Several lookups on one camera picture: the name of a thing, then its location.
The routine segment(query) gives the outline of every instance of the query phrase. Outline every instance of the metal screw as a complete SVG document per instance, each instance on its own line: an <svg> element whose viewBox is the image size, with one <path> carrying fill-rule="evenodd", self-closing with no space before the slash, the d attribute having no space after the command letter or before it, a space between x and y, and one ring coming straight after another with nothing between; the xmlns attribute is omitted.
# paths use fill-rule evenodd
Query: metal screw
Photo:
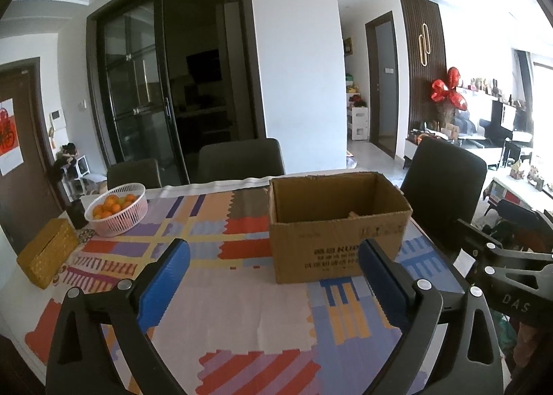
<svg viewBox="0 0 553 395"><path fill-rule="evenodd" d="M131 286L133 285L132 279L122 279L117 283L117 289L119 290L129 290L131 289Z"/></svg>
<svg viewBox="0 0 553 395"><path fill-rule="evenodd" d="M79 289L78 287L72 287L67 291L67 296L69 298L75 298L79 295L79 293L81 293L81 289Z"/></svg>
<svg viewBox="0 0 553 395"><path fill-rule="evenodd" d="M427 279L419 279L416 284L422 290L430 290L432 288L432 283Z"/></svg>
<svg viewBox="0 0 553 395"><path fill-rule="evenodd" d="M475 297L481 297L482 296L482 289L480 289L477 286L472 286L471 287L471 294L474 295Z"/></svg>

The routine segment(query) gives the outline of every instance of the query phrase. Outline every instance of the wooden slat wall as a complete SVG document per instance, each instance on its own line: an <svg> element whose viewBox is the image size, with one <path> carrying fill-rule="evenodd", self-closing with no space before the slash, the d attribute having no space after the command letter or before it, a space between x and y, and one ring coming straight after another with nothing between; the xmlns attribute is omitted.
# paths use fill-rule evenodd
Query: wooden slat wall
<svg viewBox="0 0 553 395"><path fill-rule="evenodd" d="M409 129L417 128L422 121L437 121L438 112L430 95L432 82L446 81L446 49L443 42L442 18L438 4L429 0L401 0L407 55L409 57ZM428 65L422 66L419 56L419 35L426 23L430 33Z"/></svg>

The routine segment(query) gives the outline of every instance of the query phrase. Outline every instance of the black container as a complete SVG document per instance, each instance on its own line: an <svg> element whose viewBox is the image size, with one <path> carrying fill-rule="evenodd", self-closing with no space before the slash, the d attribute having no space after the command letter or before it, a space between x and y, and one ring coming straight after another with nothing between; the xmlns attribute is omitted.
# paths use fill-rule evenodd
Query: black container
<svg viewBox="0 0 553 395"><path fill-rule="evenodd" d="M85 208L80 200L71 202L71 205L67 207L67 215L75 229L84 228L88 224L85 219Z"/></svg>

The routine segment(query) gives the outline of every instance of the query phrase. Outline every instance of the white plastic basket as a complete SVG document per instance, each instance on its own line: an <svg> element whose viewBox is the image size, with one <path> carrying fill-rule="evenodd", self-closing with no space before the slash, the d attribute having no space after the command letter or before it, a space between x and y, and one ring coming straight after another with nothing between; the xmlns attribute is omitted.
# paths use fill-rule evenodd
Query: white plastic basket
<svg viewBox="0 0 553 395"><path fill-rule="evenodd" d="M92 211L98 205L103 205L107 197L115 194L118 197L126 194L133 194L137 197L136 201L125 208L124 210L112 215L108 218L94 220ZM85 219L90 223L90 226L100 235L104 237L117 236L125 231L128 231L133 226L137 225L148 212L148 201L146 200L146 188L140 183L129 183L122 186L117 186L102 194L94 200L85 211Z"/></svg>

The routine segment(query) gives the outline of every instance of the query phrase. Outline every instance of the basket of oranges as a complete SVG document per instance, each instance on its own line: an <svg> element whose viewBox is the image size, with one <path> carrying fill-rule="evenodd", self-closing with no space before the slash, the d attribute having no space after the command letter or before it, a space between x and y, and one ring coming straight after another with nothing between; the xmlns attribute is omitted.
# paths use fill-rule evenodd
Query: basket of oranges
<svg viewBox="0 0 553 395"><path fill-rule="evenodd" d="M96 233L117 236L138 224L148 212L146 188L129 183L102 194L85 211L85 219Z"/></svg>

